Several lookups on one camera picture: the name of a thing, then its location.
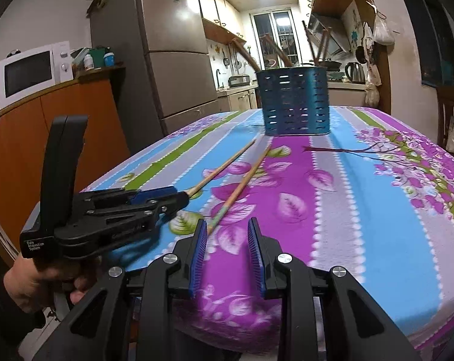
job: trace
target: blue metal basket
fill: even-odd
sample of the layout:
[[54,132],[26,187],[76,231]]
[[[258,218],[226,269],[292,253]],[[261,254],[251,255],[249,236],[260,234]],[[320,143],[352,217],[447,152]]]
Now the blue metal basket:
[[326,68],[269,69],[257,81],[267,136],[330,132]]

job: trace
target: tablecloth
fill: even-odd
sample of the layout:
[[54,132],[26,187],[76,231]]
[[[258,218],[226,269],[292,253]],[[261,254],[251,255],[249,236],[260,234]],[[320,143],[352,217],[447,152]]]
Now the tablecloth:
[[176,302],[176,324],[231,350],[277,346],[280,303],[259,297],[250,269],[247,222],[255,216],[284,252],[324,270],[346,267],[418,349],[438,345],[454,327],[454,158],[379,110],[331,107],[330,115],[328,135],[267,137],[261,110],[216,114],[132,156],[87,190],[186,190],[257,139],[163,226],[159,240],[108,259],[134,270],[171,252],[199,218],[213,218],[271,145],[209,238],[200,290]]

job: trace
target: blue stripe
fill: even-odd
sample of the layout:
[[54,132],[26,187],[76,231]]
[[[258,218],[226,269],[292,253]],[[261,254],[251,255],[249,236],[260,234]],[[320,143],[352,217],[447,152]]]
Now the blue stripe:
[[153,148],[150,152],[145,153],[144,155],[140,156],[138,159],[135,161],[131,162],[129,165],[127,165],[124,169],[118,171],[108,179],[105,179],[103,182],[101,182],[95,190],[104,190],[110,188],[115,181],[117,181],[118,178],[126,175],[127,173],[133,171],[135,168],[137,168],[139,165],[141,165],[143,162],[148,161],[148,159],[151,159],[153,156],[155,156],[157,153],[161,152],[165,148],[167,148],[169,145],[172,143],[176,142],[179,140],[182,136],[175,136],[172,137],[168,140],[165,140],[163,143],[159,144],[157,147]]
[[[264,124],[256,123],[259,120],[259,115],[261,117],[261,110],[252,113],[245,121],[235,126],[215,148],[187,171],[187,173],[175,183],[175,187],[178,191],[195,186],[195,184],[203,179],[202,172],[204,169],[217,168],[231,157],[232,154],[252,141],[256,135],[263,132]],[[198,213],[211,197],[210,189],[212,187],[220,186],[226,177],[227,176],[212,180],[204,187],[204,193],[200,197],[190,200],[190,203],[185,210]],[[162,250],[167,248],[169,243],[175,241],[175,237],[176,235],[170,232],[168,224],[165,224],[160,231],[160,240],[153,246],[153,249],[152,246],[149,245],[150,240],[133,243],[110,253],[108,256],[108,260],[110,261],[109,264],[120,265],[125,267],[127,271],[146,267],[149,260],[152,260],[156,255],[161,254]]]
[[[331,114],[339,121],[331,133],[334,147],[367,147],[335,108]],[[393,177],[374,174],[374,164],[380,162],[348,153],[340,153],[340,159],[360,213],[366,258],[363,286],[404,334],[412,334],[430,321],[440,303],[423,228],[403,189],[391,185]]]

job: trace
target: white microwave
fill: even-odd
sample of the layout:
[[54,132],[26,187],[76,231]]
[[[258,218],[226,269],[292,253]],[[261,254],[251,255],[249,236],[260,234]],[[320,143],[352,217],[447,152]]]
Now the white microwave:
[[0,61],[0,110],[55,84],[73,80],[68,41],[45,45]]

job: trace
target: human hand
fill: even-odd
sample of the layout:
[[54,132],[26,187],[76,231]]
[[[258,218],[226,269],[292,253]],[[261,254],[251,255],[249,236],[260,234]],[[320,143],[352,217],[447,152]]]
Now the human hand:
[[27,313],[53,305],[51,283],[54,281],[73,281],[75,290],[70,293],[70,300],[76,304],[96,282],[95,261],[61,259],[47,263],[26,259],[20,254],[3,277],[5,289],[12,300]]

